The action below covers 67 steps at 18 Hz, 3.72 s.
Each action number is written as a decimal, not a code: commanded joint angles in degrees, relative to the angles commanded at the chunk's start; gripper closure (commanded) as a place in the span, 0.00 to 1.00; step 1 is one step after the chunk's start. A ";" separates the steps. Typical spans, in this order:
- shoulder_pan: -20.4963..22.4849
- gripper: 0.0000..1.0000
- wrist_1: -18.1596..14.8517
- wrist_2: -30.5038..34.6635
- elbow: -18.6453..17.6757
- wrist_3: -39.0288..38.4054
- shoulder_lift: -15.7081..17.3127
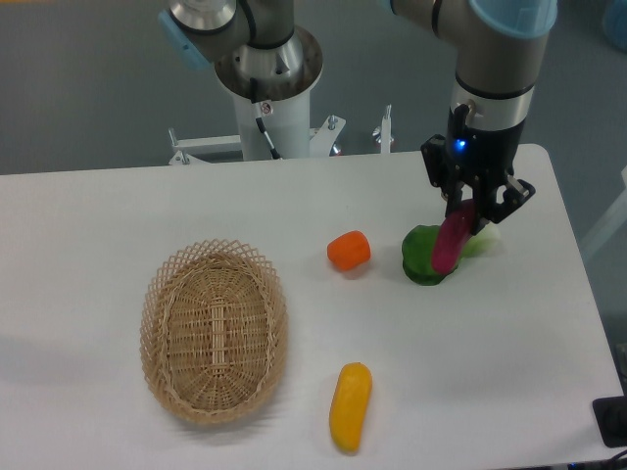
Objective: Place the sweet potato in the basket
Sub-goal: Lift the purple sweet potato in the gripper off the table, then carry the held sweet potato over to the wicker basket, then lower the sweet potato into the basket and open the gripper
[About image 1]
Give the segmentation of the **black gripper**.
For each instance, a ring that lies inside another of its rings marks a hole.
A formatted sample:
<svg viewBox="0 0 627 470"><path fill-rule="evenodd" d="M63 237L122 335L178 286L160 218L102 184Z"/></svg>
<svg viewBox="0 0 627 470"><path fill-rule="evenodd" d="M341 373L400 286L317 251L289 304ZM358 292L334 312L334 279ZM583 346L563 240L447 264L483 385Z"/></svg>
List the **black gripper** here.
<svg viewBox="0 0 627 470"><path fill-rule="evenodd" d="M431 185L446 201L445 218L460 212L473 218L472 232L500 223L520 209L535 188L514 177L513 160L523 125L480 130L471 125L472 103L449 112L446 135L435 134L420 147ZM464 192L472 189L472 197Z"/></svg>

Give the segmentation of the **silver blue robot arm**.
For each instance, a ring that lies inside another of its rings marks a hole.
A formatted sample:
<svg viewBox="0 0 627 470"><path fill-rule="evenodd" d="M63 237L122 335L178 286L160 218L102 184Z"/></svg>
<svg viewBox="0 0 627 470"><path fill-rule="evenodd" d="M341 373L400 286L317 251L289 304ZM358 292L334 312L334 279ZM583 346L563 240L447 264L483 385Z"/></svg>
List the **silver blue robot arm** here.
<svg viewBox="0 0 627 470"><path fill-rule="evenodd" d="M514 175L557 5L553 1L390 1L387 9L458 52L445 135L421 153L431 184L457 212L474 204L472 234L522 207L534 187ZM159 13L171 46L194 68L211 67L236 107L247 160L307 157L311 89L322 72L316 39L290 1L171 1Z"/></svg>

